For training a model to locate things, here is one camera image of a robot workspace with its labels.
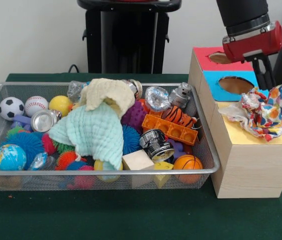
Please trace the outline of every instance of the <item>yellow ball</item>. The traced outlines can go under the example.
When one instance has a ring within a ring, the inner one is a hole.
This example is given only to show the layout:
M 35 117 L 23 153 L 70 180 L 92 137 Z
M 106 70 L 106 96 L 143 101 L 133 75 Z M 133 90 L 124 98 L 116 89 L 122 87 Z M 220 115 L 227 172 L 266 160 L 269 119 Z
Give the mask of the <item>yellow ball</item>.
M 65 117 L 69 113 L 69 106 L 72 105 L 71 100 L 67 96 L 55 96 L 52 98 L 49 104 L 50 110 L 57 110 L 62 113 L 62 117 Z
M 100 160 L 96 160 L 95 163 L 94 163 L 94 170 L 95 171 L 103 171 L 103 164 L 104 162 L 103 161 L 100 161 Z M 121 163 L 121 166 L 120 166 L 120 171 L 123 170 L 123 164 Z M 100 179 L 101 181 L 103 182 L 106 182 L 106 183 L 112 183 L 112 182 L 115 182 L 116 180 L 118 180 L 120 178 L 120 175 L 99 175 L 97 176 L 98 179 Z

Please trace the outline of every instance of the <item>cream washcloth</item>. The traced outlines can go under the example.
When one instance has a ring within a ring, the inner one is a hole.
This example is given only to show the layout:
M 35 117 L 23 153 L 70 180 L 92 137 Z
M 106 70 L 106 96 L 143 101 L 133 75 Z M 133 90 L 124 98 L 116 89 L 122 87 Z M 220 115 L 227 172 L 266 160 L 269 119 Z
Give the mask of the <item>cream washcloth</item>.
M 91 111 L 107 103 L 121 119 L 126 111 L 135 103 L 133 91 L 120 80 L 106 78 L 93 79 L 81 92 L 80 106 L 86 105 L 86 111 Z

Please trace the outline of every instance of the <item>green washcloth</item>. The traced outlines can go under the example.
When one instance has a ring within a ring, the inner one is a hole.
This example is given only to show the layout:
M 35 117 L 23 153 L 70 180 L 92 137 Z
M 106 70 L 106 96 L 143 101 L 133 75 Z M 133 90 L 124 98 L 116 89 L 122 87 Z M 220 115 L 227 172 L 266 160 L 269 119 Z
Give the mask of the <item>green washcloth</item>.
M 81 156 L 110 163 L 119 170 L 123 154 L 123 130 L 116 112 L 106 103 L 94 110 L 78 107 L 49 131 L 54 141 L 75 146 Z

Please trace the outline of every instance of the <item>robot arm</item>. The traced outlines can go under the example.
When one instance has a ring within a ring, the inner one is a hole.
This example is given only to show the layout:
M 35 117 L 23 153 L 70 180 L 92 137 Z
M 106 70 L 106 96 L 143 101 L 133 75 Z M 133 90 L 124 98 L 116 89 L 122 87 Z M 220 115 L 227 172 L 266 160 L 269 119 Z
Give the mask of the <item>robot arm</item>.
M 228 36 L 223 38 L 226 56 L 232 62 L 252 62 L 262 90 L 276 86 L 268 58 L 282 48 L 282 27 L 270 21 L 266 0 L 216 0 Z M 260 69 L 259 61 L 265 66 Z

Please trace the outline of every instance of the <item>red box lid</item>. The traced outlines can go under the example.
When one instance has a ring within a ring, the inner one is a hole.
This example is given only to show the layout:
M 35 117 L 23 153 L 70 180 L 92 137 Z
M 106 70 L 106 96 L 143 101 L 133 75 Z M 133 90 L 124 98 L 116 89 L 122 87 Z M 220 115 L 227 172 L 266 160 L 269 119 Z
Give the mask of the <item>red box lid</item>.
M 249 62 L 220 64 L 210 60 L 209 55 L 214 53 L 224 53 L 222 46 L 220 47 L 195 47 L 194 53 L 199 61 L 203 71 L 254 71 Z

